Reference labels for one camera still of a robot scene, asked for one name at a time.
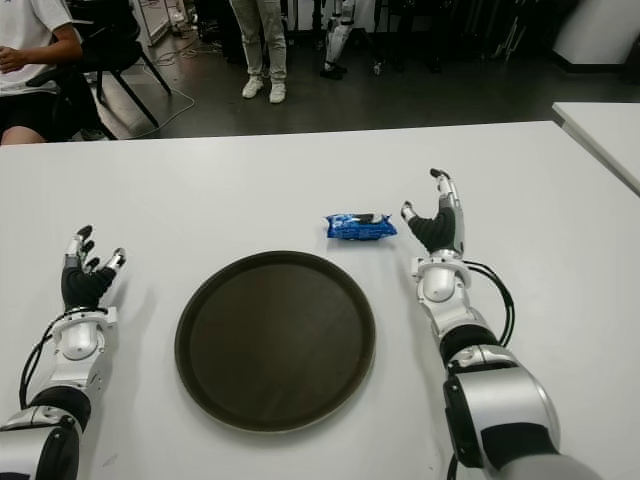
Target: black cable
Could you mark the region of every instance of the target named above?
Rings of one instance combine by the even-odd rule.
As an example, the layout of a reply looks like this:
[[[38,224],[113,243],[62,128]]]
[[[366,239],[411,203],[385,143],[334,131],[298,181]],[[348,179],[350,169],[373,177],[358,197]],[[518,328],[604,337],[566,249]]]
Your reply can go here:
[[[483,275],[491,280],[500,292],[502,301],[504,302],[506,318],[504,322],[504,329],[502,330],[502,335],[500,335],[500,339],[498,340],[498,342],[502,347],[507,347],[509,345],[509,342],[511,341],[513,329],[516,324],[516,307],[513,303],[511,292],[509,292],[509,289],[506,287],[504,282],[500,279],[498,274],[491,269],[491,267],[488,267],[483,263],[472,262],[471,260],[465,260],[464,263],[472,272],[479,273],[480,275]],[[458,459],[454,453],[453,455],[451,455],[451,461],[449,462],[449,468],[447,470],[447,480],[456,480],[457,474]]]
[[[451,455],[451,461],[449,462],[449,469],[447,470],[447,480],[456,480],[458,474],[458,459],[456,455]]]
[[[44,349],[44,346],[49,340],[51,340],[51,338],[53,338],[53,336],[51,335],[51,331],[53,330],[53,327],[56,325],[56,323],[58,323],[60,320],[65,318],[67,315],[72,315],[76,313],[87,313],[87,312],[101,312],[101,313],[104,313],[105,315],[108,313],[108,311],[105,310],[104,308],[79,308],[73,311],[64,312],[62,315],[59,315],[58,317],[56,317],[56,319],[49,324],[49,326],[46,328],[46,330],[42,334],[42,338],[40,339],[40,341],[36,343],[36,345],[31,350],[31,353],[29,354],[29,357],[27,357],[27,361],[25,362],[24,367],[22,368],[22,374],[20,375],[20,389],[18,391],[18,399],[20,401],[20,408],[22,410],[24,410],[28,406],[27,390],[29,388],[29,384],[31,383],[31,379],[33,378],[33,375],[36,371],[38,363],[40,362],[40,357],[42,356],[42,351]]]
[[[471,270],[472,272],[479,273],[491,280],[502,295],[502,300],[504,302],[504,308],[506,311],[506,320],[502,335],[500,336],[500,339],[498,341],[501,346],[506,347],[511,341],[511,336],[513,335],[513,328],[516,321],[516,310],[513,303],[513,297],[511,297],[511,293],[505,286],[504,282],[500,280],[500,277],[498,277],[498,275],[493,270],[491,270],[491,268],[476,262],[465,261],[465,263],[469,266],[469,270]]]

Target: pants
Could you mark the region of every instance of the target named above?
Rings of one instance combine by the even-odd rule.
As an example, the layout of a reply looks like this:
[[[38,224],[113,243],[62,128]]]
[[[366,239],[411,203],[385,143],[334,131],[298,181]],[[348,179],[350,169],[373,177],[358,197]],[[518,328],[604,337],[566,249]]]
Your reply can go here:
[[[284,82],[287,78],[287,44],[280,18],[280,0],[231,0],[231,6],[242,32],[242,45],[247,57],[249,75],[262,74],[262,20],[271,60],[271,81]]]

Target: white table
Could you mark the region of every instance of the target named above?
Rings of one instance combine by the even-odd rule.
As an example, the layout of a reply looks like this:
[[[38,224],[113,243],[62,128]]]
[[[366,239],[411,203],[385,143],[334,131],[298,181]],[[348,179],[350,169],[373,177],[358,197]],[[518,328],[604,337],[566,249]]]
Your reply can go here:
[[[563,130],[640,195],[640,103],[554,103]]]
[[[69,236],[91,222],[103,258],[124,246],[130,260],[106,299],[119,306],[120,344],[79,478],[444,478],[444,372],[409,277],[422,249],[397,214],[399,235],[379,243],[328,241],[322,218],[397,213],[405,199],[431,214],[432,166],[457,181],[468,258],[494,266],[516,299],[513,350],[555,401],[563,451],[608,480],[640,477],[640,204],[551,122],[0,149],[0,418],[14,413],[25,357],[60,311]],[[359,393],[327,421],[275,436],[210,419],[173,355],[196,288],[272,249],[344,268],[378,329]],[[499,331],[495,289],[479,277],[470,294]]]

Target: person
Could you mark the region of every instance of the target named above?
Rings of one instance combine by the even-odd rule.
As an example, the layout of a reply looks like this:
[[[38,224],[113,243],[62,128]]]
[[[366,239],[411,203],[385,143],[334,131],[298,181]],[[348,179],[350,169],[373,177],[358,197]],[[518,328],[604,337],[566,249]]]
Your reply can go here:
[[[82,57],[63,0],[0,0],[0,145],[56,138],[56,87],[26,83]]]
[[[282,103],[286,97],[287,44],[280,18],[280,0],[231,0],[231,7],[238,19],[242,33],[242,45],[247,59],[249,81],[242,89],[244,98],[255,97],[264,87],[262,80],[262,43],[260,22],[269,47],[271,68],[271,103]]]

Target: round tray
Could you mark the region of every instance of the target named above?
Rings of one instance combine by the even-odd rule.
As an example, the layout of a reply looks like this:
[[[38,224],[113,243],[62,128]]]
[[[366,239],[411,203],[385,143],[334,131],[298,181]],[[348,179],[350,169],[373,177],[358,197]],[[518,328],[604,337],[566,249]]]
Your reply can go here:
[[[314,255],[267,252],[207,280],[175,340],[182,382],[218,420],[284,432],[340,407],[365,378],[375,325],[344,271]]]

